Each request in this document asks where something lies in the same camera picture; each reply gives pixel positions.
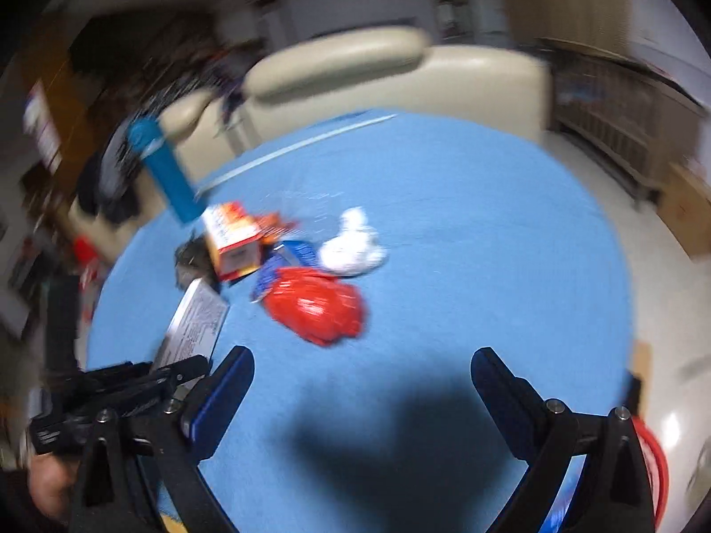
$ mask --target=cardboard box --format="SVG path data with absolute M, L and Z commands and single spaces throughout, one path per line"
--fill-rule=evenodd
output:
M 673 164 L 657 211 L 689 256 L 711 252 L 711 187 Z
M 233 281 L 260 267 L 262 229 L 239 203 L 207 208 L 203 222 L 205 243 L 221 281 Z

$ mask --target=beige sofa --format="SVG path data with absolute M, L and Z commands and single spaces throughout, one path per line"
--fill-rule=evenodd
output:
M 508 50 L 432 46 L 415 28 L 357 30 L 298 44 L 258 63 L 244 82 L 245 102 L 227 126 L 220 100 L 194 92 L 161 114 L 166 137 L 193 181 L 266 140 L 350 111 L 394 108 L 450 115 L 539 142 L 548 114 L 549 76 L 537 60 Z M 119 229 L 70 217 L 109 261 L 165 207 L 143 172 L 143 213 Z

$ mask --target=blue gripper pad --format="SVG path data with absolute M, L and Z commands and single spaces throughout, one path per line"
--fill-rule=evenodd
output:
M 197 461 L 215 453 L 254 378 L 252 351 L 234 347 L 215 373 L 201 379 L 190 391 L 180 428 Z
M 545 404 L 525 379 L 514 377 L 490 347 L 471 358 L 471 381 L 511 454 L 529 465 L 545 433 Z

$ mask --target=sofa armrest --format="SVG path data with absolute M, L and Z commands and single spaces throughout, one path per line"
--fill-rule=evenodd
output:
M 205 108 L 216 95 L 216 91 L 212 88 L 201 88 L 184 95 L 165 108 L 158 117 L 165 137 L 172 143 L 176 143 L 190 136 L 198 126 Z
M 139 228 L 158 216 L 166 208 L 163 193 L 158 190 L 150 174 L 144 170 L 134 183 L 141 214 L 118 226 L 108 222 L 103 215 L 90 217 L 79 207 L 75 199 L 69 209 L 69 220 L 76 231 L 86 236 L 104 260 L 116 262 Z

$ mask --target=sofa cushion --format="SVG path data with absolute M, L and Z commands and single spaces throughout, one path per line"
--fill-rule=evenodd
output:
M 422 62 L 428 36 L 415 28 L 372 28 L 319 38 L 264 58 L 244 80 L 244 93 L 261 101 L 312 88 L 340 88 L 344 81 L 406 72 Z
M 255 145 L 344 113 L 385 108 L 471 120 L 539 142 L 549 113 L 546 66 L 510 50 L 433 46 L 417 69 L 318 93 L 267 100 L 251 95 L 242 124 Z

